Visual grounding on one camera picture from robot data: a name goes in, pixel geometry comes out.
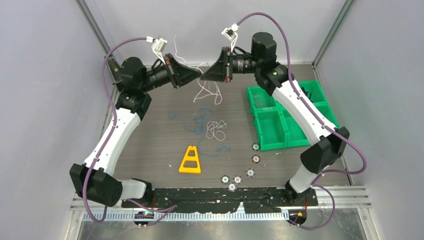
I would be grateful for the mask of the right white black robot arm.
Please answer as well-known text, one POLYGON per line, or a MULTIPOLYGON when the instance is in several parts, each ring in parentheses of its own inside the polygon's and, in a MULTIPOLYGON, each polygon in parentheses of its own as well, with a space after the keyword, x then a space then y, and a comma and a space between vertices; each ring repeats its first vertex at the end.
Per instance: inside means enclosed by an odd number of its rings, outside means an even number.
POLYGON ((234 73, 253 74, 256 83, 293 117, 310 147, 301 153, 301 165, 286 182, 283 193, 287 203, 299 205, 318 175, 343 155, 345 140, 350 133, 345 127, 338 128, 319 112, 288 67, 277 61, 277 43, 270 33, 255 33, 250 51, 242 55, 235 54, 238 34, 225 29, 222 35, 230 40, 230 46, 221 49, 219 59, 200 78, 228 83, 234 73))

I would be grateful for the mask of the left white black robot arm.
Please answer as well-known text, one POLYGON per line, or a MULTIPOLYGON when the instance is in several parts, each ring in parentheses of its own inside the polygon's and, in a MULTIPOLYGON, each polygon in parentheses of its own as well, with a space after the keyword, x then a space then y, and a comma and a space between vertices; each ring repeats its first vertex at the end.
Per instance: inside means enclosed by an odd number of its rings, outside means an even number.
POLYGON ((151 104, 149 92, 170 83, 179 88, 201 76, 201 71, 179 63, 168 53, 148 69, 137 57, 117 65, 108 64, 118 81, 116 113, 106 132, 83 164, 73 164, 69 174, 77 195, 107 207, 118 201, 134 199, 141 207, 153 202, 152 185, 141 179, 118 180, 113 177, 118 159, 130 135, 143 120, 151 104))

